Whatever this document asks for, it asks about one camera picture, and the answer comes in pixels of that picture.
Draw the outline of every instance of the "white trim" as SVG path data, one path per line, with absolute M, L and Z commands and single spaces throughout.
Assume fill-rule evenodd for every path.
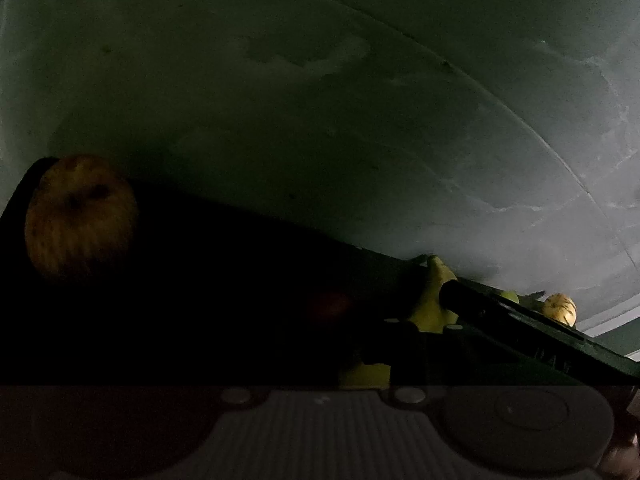
M 640 294 L 576 324 L 576 328 L 596 337 L 640 317 Z
M 640 350 L 631 352 L 631 354 L 627 354 L 626 357 L 628 357 L 629 359 L 633 359 L 634 361 L 640 362 Z

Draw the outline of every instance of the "gray marble wall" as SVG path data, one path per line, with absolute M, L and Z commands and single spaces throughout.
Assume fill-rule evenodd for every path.
M 640 293 L 640 0 L 2 0 L 0 203 L 37 158 L 460 275 Z

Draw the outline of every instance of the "white molding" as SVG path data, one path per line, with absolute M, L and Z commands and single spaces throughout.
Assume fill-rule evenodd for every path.
M 627 354 L 625 357 L 628 357 L 629 359 L 633 359 L 634 361 L 640 362 L 640 350 L 631 352 L 631 354 Z
M 575 327 L 590 337 L 596 337 L 638 317 L 640 317 L 640 294 L 578 322 Z

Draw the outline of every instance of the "ribbed gray panel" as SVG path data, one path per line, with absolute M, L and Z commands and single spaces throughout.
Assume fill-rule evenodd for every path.
M 509 478 L 452 452 L 425 415 L 395 410 L 375 392 L 276 391 L 258 408 L 223 415 L 195 453 L 144 480 Z

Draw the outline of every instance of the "yellow object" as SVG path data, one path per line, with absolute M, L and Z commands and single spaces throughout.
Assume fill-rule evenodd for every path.
M 513 301 L 513 303 L 520 304 L 520 300 L 518 299 L 518 293 L 514 290 L 504 290 L 500 293 L 500 295 L 506 300 Z
M 575 325 L 577 311 L 574 301 L 565 294 L 552 294 L 545 300 L 542 314 L 568 326 Z
M 455 280 L 441 259 L 430 256 L 427 266 L 427 283 L 420 300 L 409 320 L 420 332 L 442 333 L 444 327 L 458 320 L 458 315 L 440 306 L 438 295 L 440 288 L 449 280 Z M 383 364 L 366 365 L 360 363 L 339 375 L 340 386 L 346 389 L 386 388 L 389 386 L 391 367 Z

